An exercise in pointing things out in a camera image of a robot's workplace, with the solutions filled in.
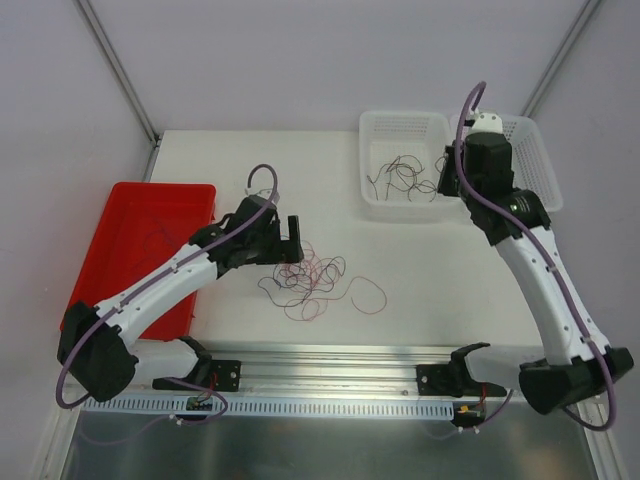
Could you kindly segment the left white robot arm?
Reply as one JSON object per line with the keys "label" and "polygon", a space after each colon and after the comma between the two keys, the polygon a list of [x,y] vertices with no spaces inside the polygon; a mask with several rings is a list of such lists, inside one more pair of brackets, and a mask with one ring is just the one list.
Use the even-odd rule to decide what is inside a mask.
{"label": "left white robot arm", "polygon": [[65,312],[57,382],[72,376],[85,396],[115,398],[130,384],[155,389],[208,390],[217,374],[211,354],[185,335],[169,341],[142,334],[175,305],[229,271],[249,265],[297,264],[303,259],[299,219],[285,223],[259,195],[196,231],[168,261],[126,290],[95,305],[79,301]]}

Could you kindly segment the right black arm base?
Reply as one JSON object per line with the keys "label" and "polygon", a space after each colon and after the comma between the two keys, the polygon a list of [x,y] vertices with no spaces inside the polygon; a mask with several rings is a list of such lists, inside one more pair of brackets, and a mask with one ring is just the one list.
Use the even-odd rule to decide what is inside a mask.
{"label": "right black arm base", "polygon": [[458,381],[448,365],[419,364],[415,371],[419,396],[458,397]]}

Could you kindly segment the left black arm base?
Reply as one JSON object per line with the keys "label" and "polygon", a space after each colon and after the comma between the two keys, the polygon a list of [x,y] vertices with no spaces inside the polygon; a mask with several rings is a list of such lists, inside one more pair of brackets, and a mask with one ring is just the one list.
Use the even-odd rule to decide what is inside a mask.
{"label": "left black arm base", "polygon": [[178,382],[170,377],[155,379],[154,390],[192,390],[199,387],[219,392],[237,392],[241,379],[242,362],[239,360],[199,359],[194,369]]}

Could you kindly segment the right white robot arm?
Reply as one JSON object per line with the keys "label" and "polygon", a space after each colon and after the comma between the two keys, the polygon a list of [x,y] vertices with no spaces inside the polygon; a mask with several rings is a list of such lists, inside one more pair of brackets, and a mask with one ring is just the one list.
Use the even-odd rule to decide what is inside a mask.
{"label": "right white robot arm", "polygon": [[483,383],[519,391],[539,414],[605,393],[634,367],[599,330],[571,283],[539,197],[514,184],[512,146],[497,132],[469,133],[444,151],[438,190],[459,197],[524,295],[540,347],[471,344],[455,350],[432,387],[461,397]]}

